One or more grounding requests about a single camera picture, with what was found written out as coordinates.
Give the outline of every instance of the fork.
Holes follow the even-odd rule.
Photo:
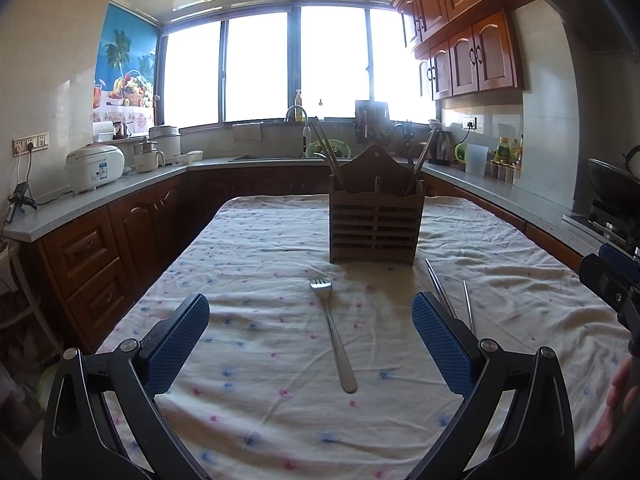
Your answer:
[[[329,338],[331,339],[331,346],[334,349],[335,365],[338,367],[338,377],[340,377],[340,384],[342,389],[348,394],[352,394],[356,391],[358,385],[356,384],[356,378],[353,376],[353,370],[349,364],[349,359],[338,336],[338,331],[335,328],[334,318],[329,311],[329,295],[331,294],[332,285],[331,282],[327,283],[323,279],[311,280],[309,285],[316,293],[316,296],[320,298],[322,303],[322,310],[324,310],[324,318],[326,319],[326,326],[329,329]]]

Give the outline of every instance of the utensil holder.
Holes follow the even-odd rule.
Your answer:
[[[424,183],[400,196],[413,172],[381,146],[369,146],[340,167],[345,191],[329,190],[329,260],[391,260],[413,265],[424,207]]]

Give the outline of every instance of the window pane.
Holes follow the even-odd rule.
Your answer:
[[[164,123],[183,128],[218,122],[220,22],[169,34],[164,65]]]
[[[302,105],[309,116],[353,117],[355,101],[369,99],[364,9],[302,7],[301,42]]]
[[[225,98],[225,121],[284,117],[286,12],[229,20]]]
[[[429,96],[420,97],[420,61],[404,47],[402,17],[394,10],[370,12],[376,101],[389,104],[392,121],[428,123],[436,117],[436,105]]]

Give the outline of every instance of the metal chopstick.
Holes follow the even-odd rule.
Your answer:
[[[466,309],[469,311],[469,329],[473,335],[476,335],[476,327],[474,326],[474,318],[471,314],[471,302],[469,301],[469,291],[466,290],[466,281],[462,280],[462,285],[465,287]]]
[[[456,313],[453,310],[453,305],[449,301],[449,297],[447,296],[446,291],[444,290],[442,284],[440,283],[440,280],[438,279],[438,276],[436,275],[436,271],[433,270],[433,267],[431,267],[431,264],[429,263],[427,258],[425,258],[424,261],[427,262],[427,267],[429,268],[429,276],[431,277],[431,281],[433,282],[433,285],[436,288],[436,292],[440,296],[440,300],[449,309],[449,313],[451,314],[451,317],[453,319],[458,319],[458,316],[456,316]]]

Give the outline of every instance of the rice cooker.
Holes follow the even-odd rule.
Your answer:
[[[115,146],[85,146],[66,156],[66,177],[74,193],[117,180],[123,170],[124,155]]]
[[[164,153],[166,164],[178,162],[180,151],[180,131],[177,126],[152,126],[149,128],[149,140],[157,142],[156,148]]]

